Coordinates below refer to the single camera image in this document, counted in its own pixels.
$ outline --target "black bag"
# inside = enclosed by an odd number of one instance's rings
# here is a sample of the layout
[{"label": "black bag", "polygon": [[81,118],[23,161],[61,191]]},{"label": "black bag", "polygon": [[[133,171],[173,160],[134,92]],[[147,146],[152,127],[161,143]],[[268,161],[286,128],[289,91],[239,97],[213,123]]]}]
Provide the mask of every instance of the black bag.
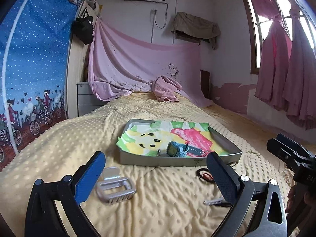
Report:
[{"label": "black bag", "polygon": [[83,10],[79,18],[72,23],[72,32],[84,42],[84,44],[93,41],[93,17],[89,16],[87,8]]}]

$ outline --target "drawer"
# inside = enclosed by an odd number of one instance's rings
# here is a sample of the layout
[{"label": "drawer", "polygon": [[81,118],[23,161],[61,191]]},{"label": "drawer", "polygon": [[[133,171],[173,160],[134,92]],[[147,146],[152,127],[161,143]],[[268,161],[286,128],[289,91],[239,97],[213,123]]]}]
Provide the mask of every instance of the drawer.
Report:
[{"label": "drawer", "polygon": [[102,107],[102,106],[99,106],[99,105],[78,105],[78,114],[79,114],[79,116],[86,115],[86,114],[90,113],[91,111],[94,111],[100,107]]},{"label": "drawer", "polygon": [[89,94],[79,94],[78,95],[78,105],[99,105],[103,106],[107,104],[107,101],[101,101],[94,95]]},{"label": "drawer", "polygon": [[77,94],[90,94],[93,95],[93,92],[88,83],[77,84]]}]

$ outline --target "hand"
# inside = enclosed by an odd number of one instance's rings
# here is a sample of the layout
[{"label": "hand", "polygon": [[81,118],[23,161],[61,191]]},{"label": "hand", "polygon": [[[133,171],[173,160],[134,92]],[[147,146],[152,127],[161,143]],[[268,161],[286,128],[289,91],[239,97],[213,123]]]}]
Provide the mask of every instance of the hand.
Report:
[{"label": "hand", "polygon": [[[288,194],[289,200],[288,200],[288,204],[287,204],[288,207],[285,209],[285,213],[289,213],[291,207],[294,204],[295,188],[296,188],[296,185],[292,186],[290,191],[289,191],[289,194]],[[307,191],[304,194],[304,202],[306,205],[308,205],[310,207],[316,207],[316,197],[313,197],[309,191]]]}]

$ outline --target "tray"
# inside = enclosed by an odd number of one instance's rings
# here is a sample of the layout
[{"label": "tray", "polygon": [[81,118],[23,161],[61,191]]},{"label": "tray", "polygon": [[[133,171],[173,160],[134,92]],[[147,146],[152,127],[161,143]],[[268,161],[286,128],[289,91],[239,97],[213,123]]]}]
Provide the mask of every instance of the tray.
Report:
[{"label": "tray", "polygon": [[[134,125],[149,125],[154,122],[156,121],[131,119],[127,122],[122,134],[131,129]],[[217,142],[217,144],[228,152],[228,154],[220,155],[224,163],[231,164],[234,162],[238,162],[241,157],[242,151],[230,140],[225,138],[213,128],[209,127],[208,130],[210,131],[213,139]],[[150,157],[129,153],[119,148],[119,162],[120,164],[136,166],[205,166],[206,157],[173,158],[163,155],[160,157]]]}]

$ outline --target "bag handle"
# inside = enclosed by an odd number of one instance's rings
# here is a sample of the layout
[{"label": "bag handle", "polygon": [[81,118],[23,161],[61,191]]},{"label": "bag handle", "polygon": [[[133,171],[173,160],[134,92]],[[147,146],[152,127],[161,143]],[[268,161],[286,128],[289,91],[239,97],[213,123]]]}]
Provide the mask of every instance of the bag handle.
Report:
[{"label": "bag handle", "polygon": [[84,10],[81,12],[79,18],[84,18],[84,15],[87,14],[87,16],[89,17],[89,13],[87,8],[85,7]]}]

